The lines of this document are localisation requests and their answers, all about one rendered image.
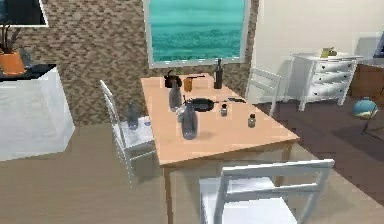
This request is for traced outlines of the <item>white chest of drawers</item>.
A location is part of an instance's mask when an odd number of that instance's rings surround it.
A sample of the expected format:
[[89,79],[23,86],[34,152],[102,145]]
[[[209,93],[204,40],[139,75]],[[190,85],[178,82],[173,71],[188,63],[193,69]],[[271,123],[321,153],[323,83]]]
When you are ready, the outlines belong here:
[[348,53],[327,58],[314,53],[293,54],[283,101],[297,100],[299,111],[304,111],[307,103],[326,100],[336,100],[342,106],[361,59]]

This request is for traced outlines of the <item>dark wine bottle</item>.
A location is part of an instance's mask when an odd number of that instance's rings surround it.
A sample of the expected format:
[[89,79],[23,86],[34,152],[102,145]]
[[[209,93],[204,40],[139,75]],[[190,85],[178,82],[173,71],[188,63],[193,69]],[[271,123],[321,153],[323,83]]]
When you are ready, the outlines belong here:
[[223,75],[223,69],[221,67],[221,59],[218,59],[214,74],[215,74],[214,88],[215,89],[221,89],[222,88],[222,75]]

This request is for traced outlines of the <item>dark framed picture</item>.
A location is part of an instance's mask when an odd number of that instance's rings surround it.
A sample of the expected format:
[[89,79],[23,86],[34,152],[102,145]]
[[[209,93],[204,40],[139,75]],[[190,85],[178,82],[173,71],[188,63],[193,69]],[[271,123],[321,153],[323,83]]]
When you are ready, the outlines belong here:
[[12,27],[48,27],[47,0],[0,0],[0,24]]

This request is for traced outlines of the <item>white cabinet with black top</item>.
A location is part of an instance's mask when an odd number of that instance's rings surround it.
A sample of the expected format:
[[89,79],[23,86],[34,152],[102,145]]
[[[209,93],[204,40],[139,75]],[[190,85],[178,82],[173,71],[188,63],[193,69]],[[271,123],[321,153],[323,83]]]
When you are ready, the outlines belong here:
[[0,161],[63,152],[74,130],[57,67],[0,82]]

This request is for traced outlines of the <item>orange plant pot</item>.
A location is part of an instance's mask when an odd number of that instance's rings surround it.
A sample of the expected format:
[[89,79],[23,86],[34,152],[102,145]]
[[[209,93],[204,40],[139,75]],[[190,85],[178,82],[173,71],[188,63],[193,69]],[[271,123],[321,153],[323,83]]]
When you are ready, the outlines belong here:
[[5,75],[17,76],[25,72],[24,63],[19,52],[0,54],[0,67]]

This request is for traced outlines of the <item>yellow green small object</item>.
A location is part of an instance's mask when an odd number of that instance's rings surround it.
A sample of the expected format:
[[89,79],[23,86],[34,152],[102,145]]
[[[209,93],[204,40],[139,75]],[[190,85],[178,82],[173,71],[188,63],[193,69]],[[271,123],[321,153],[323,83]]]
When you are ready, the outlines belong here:
[[337,55],[337,52],[334,50],[333,47],[330,47],[330,48],[323,48],[320,54],[320,57],[328,58],[329,56],[336,56],[336,55]]

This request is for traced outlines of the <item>brown wooden desk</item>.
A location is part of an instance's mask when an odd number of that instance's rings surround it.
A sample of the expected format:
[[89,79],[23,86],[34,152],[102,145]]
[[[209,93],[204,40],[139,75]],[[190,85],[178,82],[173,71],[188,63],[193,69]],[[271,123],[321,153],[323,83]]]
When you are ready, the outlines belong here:
[[359,62],[349,92],[352,97],[372,97],[384,101],[384,58]]

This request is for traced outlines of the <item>light wooden dining table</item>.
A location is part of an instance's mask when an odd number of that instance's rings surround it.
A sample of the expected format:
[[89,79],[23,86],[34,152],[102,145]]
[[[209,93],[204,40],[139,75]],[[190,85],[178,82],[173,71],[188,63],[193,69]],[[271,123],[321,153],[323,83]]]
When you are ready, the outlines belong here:
[[[220,103],[236,95],[228,87],[213,87],[213,78],[205,76],[193,82],[188,98],[209,98],[215,101],[210,112],[198,115],[198,133],[193,140],[182,136],[176,113],[169,107],[169,90],[161,77],[141,80],[145,102],[151,121],[159,165],[163,170],[166,224],[174,224],[170,173],[177,168],[200,164],[209,160],[235,160],[249,153],[281,150],[288,161],[291,149],[299,137],[249,103],[228,104],[228,115],[220,114]],[[254,128],[248,127],[250,114],[255,114]]]

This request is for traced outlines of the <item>blue globe on stand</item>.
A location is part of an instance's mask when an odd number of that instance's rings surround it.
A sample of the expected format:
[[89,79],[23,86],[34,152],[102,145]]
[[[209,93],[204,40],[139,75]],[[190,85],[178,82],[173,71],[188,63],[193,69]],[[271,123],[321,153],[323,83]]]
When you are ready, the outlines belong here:
[[372,126],[378,118],[379,111],[379,106],[369,97],[363,97],[353,106],[353,115],[365,121],[361,133],[384,141],[384,125],[376,128]]

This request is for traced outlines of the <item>teal framed sea picture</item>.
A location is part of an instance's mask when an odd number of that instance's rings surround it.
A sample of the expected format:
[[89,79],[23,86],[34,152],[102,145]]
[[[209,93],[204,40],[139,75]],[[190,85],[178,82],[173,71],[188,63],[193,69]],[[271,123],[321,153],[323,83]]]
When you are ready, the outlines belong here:
[[252,0],[142,0],[150,68],[243,63]]

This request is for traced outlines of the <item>black kettle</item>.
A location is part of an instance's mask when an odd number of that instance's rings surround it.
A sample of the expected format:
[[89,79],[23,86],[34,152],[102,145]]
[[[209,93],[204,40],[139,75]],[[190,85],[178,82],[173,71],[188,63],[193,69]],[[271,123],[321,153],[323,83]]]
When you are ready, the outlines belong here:
[[166,88],[171,88],[172,83],[175,82],[179,87],[182,86],[183,82],[178,75],[172,75],[173,70],[169,70],[164,76],[164,85]]

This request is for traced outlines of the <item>black frying pan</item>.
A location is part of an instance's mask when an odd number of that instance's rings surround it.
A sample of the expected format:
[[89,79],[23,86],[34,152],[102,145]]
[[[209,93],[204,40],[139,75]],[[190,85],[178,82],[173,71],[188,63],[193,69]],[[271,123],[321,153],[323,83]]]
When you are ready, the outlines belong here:
[[192,107],[197,112],[211,111],[215,106],[215,101],[208,98],[193,98],[188,100]]

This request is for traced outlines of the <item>white slatted chair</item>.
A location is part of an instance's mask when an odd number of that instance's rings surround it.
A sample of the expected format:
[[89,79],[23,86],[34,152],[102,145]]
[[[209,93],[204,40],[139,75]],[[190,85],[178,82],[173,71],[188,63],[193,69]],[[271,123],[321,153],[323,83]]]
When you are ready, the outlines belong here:
[[[333,166],[332,159],[225,166],[220,176],[199,180],[200,224],[306,224]],[[313,183],[272,182],[311,172]]]
[[127,120],[120,119],[112,92],[103,80],[99,81],[106,107],[108,109],[113,139],[120,158],[124,161],[129,181],[133,181],[132,162],[156,152],[152,127],[148,116],[138,115],[138,128],[130,130]]
[[251,68],[245,97],[251,104],[270,103],[268,115],[273,116],[282,77],[259,68]]

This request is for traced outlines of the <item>clear grey glass bottle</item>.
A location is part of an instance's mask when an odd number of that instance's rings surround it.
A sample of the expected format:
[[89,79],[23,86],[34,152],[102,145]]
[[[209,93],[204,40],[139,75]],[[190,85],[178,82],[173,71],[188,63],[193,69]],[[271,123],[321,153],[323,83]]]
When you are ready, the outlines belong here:
[[172,81],[172,87],[169,91],[169,107],[175,112],[182,104],[180,88],[175,80]]
[[138,114],[132,103],[129,103],[127,108],[127,125],[130,130],[138,128]]
[[197,136],[197,115],[191,102],[187,102],[183,112],[182,134],[183,138],[192,140]]

